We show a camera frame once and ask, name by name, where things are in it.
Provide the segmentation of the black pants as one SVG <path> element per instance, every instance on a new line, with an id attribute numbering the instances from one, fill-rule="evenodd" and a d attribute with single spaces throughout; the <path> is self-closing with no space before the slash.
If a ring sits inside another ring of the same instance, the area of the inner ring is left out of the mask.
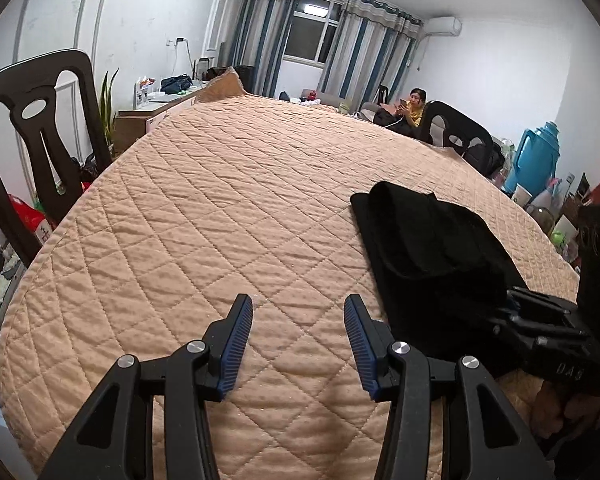
<path id="1" fill-rule="evenodd" d="M 430 358 L 471 354 L 500 374 L 515 345 L 492 321 L 526 283 L 486 222 L 387 181 L 350 203 L 393 336 Z"/>

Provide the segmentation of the green toy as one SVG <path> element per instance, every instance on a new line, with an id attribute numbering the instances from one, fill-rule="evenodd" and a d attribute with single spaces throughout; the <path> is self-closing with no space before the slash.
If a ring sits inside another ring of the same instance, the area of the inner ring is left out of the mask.
<path id="1" fill-rule="evenodd" d="M 568 245 L 568 240 L 565 234 L 562 231 L 554 230 L 550 233 L 550 241 L 556 249 L 556 252 L 560 254 L 564 251 L 565 247 Z"/>

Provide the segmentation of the blue thermos jug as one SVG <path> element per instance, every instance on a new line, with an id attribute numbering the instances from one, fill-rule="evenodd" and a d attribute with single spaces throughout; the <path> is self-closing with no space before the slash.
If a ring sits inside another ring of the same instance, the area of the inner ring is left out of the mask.
<path id="1" fill-rule="evenodd" d="M 512 196 L 518 185 L 531 197 L 539 195 L 555 177 L 559 158 L 559 130 L 546 122 L 535 130 L 527 129 L 520 139 L 502 190 Z"/>

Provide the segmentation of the dark wooden chair far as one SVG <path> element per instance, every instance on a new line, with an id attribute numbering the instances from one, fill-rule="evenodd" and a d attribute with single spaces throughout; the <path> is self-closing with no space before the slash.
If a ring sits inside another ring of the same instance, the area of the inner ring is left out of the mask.
<path id="1" fill-rule="evenodd" d="M 478 170 L 483 177 L 492 177 L 505 162 L 502 149 L 483 126 L 465 114 L 440 101 L 430 101 L 422 112 L 416 138 L 434 145 L 432 125 L 442 121 L 442 146 L 452 150 Z"/>

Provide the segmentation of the dark wooden chair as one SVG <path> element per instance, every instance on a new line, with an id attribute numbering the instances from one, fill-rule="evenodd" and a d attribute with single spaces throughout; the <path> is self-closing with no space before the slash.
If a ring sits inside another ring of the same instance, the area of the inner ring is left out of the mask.
<path id="1" fill-rule="evenodd" d="M 478 170 L 483 177 L 492 177 L 505 162 L 502 149 L 483 126 L 465 114 L 440 101 L 430 101 L 422 112 L 416 138 L 434 145 L 432 125 L 442 121 L 442 146 L 452 150 Z"/>
<path id="2" fill-rule="evenodd" d="M 76 76 L 97 170 L 103 172 L 112 158 L 100 122 L 92 62 L 85 52 L 54 51 L 0 70 L 0 103 L 26 146 L 38 199 L 55 224 L 83 194 L 79 164 L 69 155 L 56 125 L 56 84 L 63 72 Z M 42 243 L 18 216 L 1 176 L 0 228 L 22 263 L 30 266 Z"/>

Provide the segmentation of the seated person yellow top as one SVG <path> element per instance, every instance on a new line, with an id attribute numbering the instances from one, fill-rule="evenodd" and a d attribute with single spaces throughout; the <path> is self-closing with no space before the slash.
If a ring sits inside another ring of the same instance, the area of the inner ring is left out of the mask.
<path id="1" fill-rule="evenodd" d="M 373 123 L 404 136 L 412 136 L 422 120 L 426 99 L 424 89 L 414 88 L 406 99 L 394 104 L 381 104 Z"/>

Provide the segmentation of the beige quilted bed cover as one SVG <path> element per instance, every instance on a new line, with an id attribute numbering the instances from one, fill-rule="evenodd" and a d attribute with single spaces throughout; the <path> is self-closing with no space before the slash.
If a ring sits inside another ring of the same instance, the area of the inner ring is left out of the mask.
<path id="1" fill-rule="evenodd" d="M 389 181 L 475 211 L 527 285 L 578 278 L 538 225 L 452 151 L 257 96 L 195 104 L 122 154 L 18 287 L 0 407 L 34 470 L 114 360 L 161 358 L 249 295 L 233 391 L 208 408 L 224 479 L 369 479 L 388 408 L 363 391 L 343 301 L 379 296 L 350 197 Z"/>

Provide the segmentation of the wooden side cabinet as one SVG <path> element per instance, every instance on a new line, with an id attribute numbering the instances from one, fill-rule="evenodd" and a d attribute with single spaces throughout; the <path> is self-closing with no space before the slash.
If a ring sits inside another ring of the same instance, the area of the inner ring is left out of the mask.
<path id="1" fill-rule="evenodd" d="M 138 139 L 154 131 L 166 118 L 180 114 L 195 102 L 197 91 L 176 96 L 169 102 L 149 101 L 137 110 L 120 110 L 114 120 L 112 143 L 121 155 Z"/>

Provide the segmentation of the green potted plant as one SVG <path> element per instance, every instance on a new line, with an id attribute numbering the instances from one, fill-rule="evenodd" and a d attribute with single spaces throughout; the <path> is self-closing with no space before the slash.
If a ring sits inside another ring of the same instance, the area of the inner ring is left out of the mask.
<path id="1" fill-rule="evenodd" d="M 100 85 L 99 98 L 98 98 L 98 109 L 100 122 L 104 129 L 105 139 L 107 145 L 112 144 L 112 132 L 114 131 L 114 109 L 112 108 L 112 87 L 116 80 L 118 70 L 115 70 L 112 74 L 109 72 L 105 73 L 102 78 L 102 84 Z"/>

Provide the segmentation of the white air conditioner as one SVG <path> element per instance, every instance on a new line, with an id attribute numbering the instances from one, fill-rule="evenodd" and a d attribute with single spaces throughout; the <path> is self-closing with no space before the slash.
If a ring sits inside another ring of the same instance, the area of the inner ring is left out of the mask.
<path id="1" fill-rule="evenodd" d="M 426 36 L 457 37 L 460 36 L 462 28 L 462 21 L 455 16 L 439 16 L 426 21 L 422 31 Z"/>

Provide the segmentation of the striped blue grey curtains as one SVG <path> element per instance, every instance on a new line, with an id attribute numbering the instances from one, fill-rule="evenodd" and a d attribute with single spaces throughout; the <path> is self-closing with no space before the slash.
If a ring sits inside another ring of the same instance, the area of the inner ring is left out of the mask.
<path id="1" fill-rule="evenodd" d="M 226 64 L 251 68 L 251 91 L 277 96 L 283 60 L 320 69 L 315 90 L 352 110 L 403 88 L 424 22 L 382 0 L 235 0 Z"/>

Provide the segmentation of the dark wooden chair near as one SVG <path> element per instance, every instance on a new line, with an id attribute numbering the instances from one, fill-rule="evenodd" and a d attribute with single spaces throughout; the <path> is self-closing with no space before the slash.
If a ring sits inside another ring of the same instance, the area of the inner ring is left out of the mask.
<path id="1" fill-rule="evenodd" d="M 76 76 L 97 170 L 103 172 L 112 158 L 100 122 L 92 62 L 85 52 L 54 51 L 0 70 L 0 103 L 26 146 L 38 199 L 55 224 L 83 194 L 79 164 L 69 155 L 56 125 L 56 84 L 63 72 Z M 42 243 L 18 216 L 1 176 L 0 228 L 22 263 L 30 266 Z"/>

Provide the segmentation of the window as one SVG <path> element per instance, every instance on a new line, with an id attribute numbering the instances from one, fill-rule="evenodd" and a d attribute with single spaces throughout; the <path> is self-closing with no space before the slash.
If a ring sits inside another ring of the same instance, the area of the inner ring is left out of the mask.
<path id="1" fill-rule="evenodd" d="M 332 0 L 299 0 L 294 9 L 285 55 L 325 64 L 335 39 L 342 4 Z"/>

